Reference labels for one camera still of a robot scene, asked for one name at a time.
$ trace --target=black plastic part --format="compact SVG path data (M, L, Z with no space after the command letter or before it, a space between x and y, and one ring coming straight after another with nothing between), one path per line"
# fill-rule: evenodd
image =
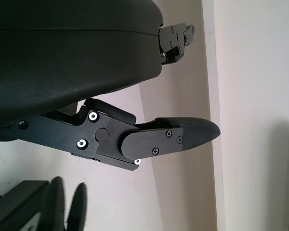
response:
M165 135L168 130L172 131L171 137ZM180 152L183 145L177 143L177 137L182 135L183 128L142 130L131 133L122 143L122 154L129 160L136 160L153 157L154 155Z
M123 142L123 139L129 135L130 133L139 131L139 128L136 128L132 125L123 123L119 120L115 120L113 118L109 119L108 125L107 125L107 131L108 131L108 137L105 141L100 141L98 149L96 151L96 154L99 155L99 158L96 158L98 160L102 161L108 161L109 157L113 160L119 160L123 161L124 163L121 163L124 165L124 168L126 169L126 166L128 167L128 170L135 170L138 168L138 165L134 164L134 160L126 159L121 152L121 144ZM118 161L108 163L110 165L118 164Z
M194 33L194 26L186 26L186 23L161 28L158 39L162 65L182 59L185 47L194 40Z
M41 215L39 231L64 231L64 189L60 177L54 178L48 188Z
M201 118L157 118L155 121L164 126L184 129L183 151L210 142L221 134L216 124Z
M88 108L92 110L103 112L109 115L110 117L120 120L124 123L130 125L135 125L136 123L136 116L134 116L133 114L123 111L101 100L87 99L84 105L86 105Z
M86 158L94 158L99 145L95 139L95 133L98 129L107 127L109 117L100 114L99 121L91 123L86 116L86 120L78 126L72 126L41 115L24 120L29 124L27 129L21 130L17 123L14 123L8 128L0 128L0 135L75 153ZM77 148L76 144L80 139L88 141L87 149L79 150Z
M1 31L118 30L157 36L162 24L152 0L0 0Z
M74 194L66 231L83 231L87 214L87 187L81 183Z
M160 72L155 35L0 31L0 124L119 90Z
M98 129L95 138L97 141L105 141L108 137L108 131L105 128Z

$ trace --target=silver screw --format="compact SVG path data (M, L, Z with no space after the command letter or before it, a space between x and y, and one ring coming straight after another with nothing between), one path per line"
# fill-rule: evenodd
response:
M140 162L141 162L141 160L139 159L139 160L134 160L134 164L136 164L136 165L139 165L140 164Z
M98 115L97 115L96 112L91 112L91 113L89 114L89 120L90 120L91 122L97 120L97 118L98 118Z
M171 137L172 136L172 131L171 130L168 130L166 131L166 137Z
M181 137L181 136L179 136L179 137L177 138L177 143L182 143L182 137Z
M86 149L87 145L88 145L88 143L85 139L81 139L77 142L77 147L81 150Z
M157 155L159 153L159 148L154 148L153 150L152 150L152 154L153 155Z

